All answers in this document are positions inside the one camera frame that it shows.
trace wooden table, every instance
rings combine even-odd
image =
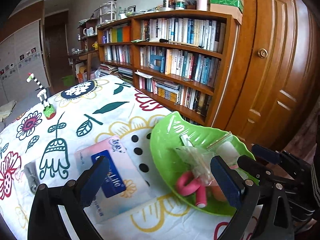
[[[80,51],[78,53],[68,54],[68,57],[72,58],[72,72],[76,78],[77,78],[77,74],[76,74],[77,60],[87,60],[87,80],[90,80],[92,55],[94,53],[98,53],[98,50],[89,49],[89,50]]]

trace giraffe figurine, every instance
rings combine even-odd
[[[37,80],[37,78],[35,78],[35,75],[33,73],[29,73],[27,82],[29,83],[31,80],[34,80],[40,88],[40,92],[37,94],[37,97],[40,99],[40,102],[44,107],[44,110],[43,110],[44,116],[48,120],[52,119],[56,115],[56,110],[54,109],[53,105],[48,102],[47,90],[43,87],[40,81]]]

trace door panel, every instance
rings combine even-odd
[[[318,56],[311,53],[319,34],[313,25],[301,0],[257,0],[252,59],[226,128],[248,148],[275,145],[306,104],[303,97],[319,72],[314,60]],[[268,51],[266,58],[258,56],[260,48]]]

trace blue label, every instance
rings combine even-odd
[[[104,150],[102,152],[92,155],[91,156],[92,163],[95,163],[99,156],[105,156],[110,161],[110,172],[108,173],[108,176],[106,177],[105,181],[101,185],[102,191],[106,196],[106,198],[109,198],[121,192],[124,192],[126,190],[125,184],[123,183],[108,150]]]

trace door knob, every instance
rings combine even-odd
[[[268,56],[267,50],[264,48],[258,49],[258,56],[260,58],[266,58]]]

